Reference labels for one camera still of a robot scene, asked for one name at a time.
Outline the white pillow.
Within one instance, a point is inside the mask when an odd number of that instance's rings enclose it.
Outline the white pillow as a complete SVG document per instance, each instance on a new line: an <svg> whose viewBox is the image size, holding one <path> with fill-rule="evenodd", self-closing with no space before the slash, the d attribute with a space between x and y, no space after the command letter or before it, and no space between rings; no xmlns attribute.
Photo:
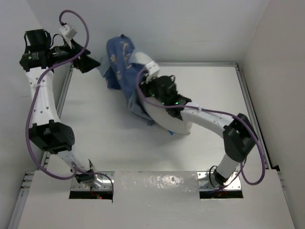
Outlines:
<svg viewBox="0 0 305 229"><path fill-rule="evenodd" d="M148 78L147 71L142 69L136 78L136 89L146 113L164 129L181 135L189 135L193 124L182 119L180 112L184 107L182 105L164 106L153 97L145 97L140 88L140 82L144 77L147 83L152 79Z"/></svg>

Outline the blue patterned pillowcase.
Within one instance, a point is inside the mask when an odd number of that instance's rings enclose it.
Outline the blue patterned pillowcase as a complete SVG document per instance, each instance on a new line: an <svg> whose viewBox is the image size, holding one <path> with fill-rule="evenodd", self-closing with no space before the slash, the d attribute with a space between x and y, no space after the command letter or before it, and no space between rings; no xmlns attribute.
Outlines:
<svg viewBox="0 0 305 229"><path fill-rule="evenodd" d="M105 79L107 88L122 91L128 110L148 123L154 123L144 110L136 89L138 73L153 59L136 49L132 40L123 34L109 39L106 51L98 70Z"/></svg>

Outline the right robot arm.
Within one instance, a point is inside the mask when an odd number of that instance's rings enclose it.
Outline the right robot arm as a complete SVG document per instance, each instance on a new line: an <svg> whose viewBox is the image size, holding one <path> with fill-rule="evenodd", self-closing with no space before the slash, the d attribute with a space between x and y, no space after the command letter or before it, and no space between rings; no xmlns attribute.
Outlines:
<svg viewBox="0 0 305 229"><path fill-rule="evenodd" d="M178 93L173 75L138 76L136 89L145 112L161 127L189 135L193 124L197 124L223 139L225 153L213 172L211 184L224 187L236 167L246 160L257 143L257 136L246 115L201 108Z"/></svg>

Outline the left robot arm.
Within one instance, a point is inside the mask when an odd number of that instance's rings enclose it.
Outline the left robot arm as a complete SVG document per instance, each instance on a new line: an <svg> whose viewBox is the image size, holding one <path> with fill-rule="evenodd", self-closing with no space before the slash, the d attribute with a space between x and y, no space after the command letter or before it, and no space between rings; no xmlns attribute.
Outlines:
<svg viewBox="0 0 305 229"><path fill-rule="evenodd" d="M34 163L47 175L65 179L43 168L33 153L31 143L61 158L71 168L70 178L76 178L79 184L92 186L97 179L93 165L89 159L83 159L73 152L73 130L61 123L53 96L53 70L60 63L71 62L82 73L100 66L98 61L89 57L90 51L73 39L76 33L75 29L63 25L60 28L64 41L62 46L54 46L53 39L44 29L26 31L24 34L26 47L20 65L28 78L32 97L26 121L26 144Z"/></svg>

